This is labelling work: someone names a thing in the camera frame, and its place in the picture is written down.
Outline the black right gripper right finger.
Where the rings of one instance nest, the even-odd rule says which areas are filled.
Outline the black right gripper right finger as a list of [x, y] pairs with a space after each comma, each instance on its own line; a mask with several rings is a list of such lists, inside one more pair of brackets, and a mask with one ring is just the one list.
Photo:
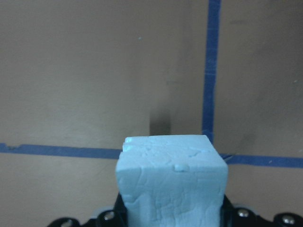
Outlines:
[[233, 227], [234, 207], [230, 200], [224, 195], [223, 204], [220, 208], [220, 227]]

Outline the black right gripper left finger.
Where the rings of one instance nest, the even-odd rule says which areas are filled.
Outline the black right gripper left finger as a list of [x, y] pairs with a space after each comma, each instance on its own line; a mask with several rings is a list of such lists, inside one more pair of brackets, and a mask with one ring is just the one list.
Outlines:
[[117, 195], [113, 211], [115, 213], [116, 227], [128, 227], [127, 208], [120, 193]]

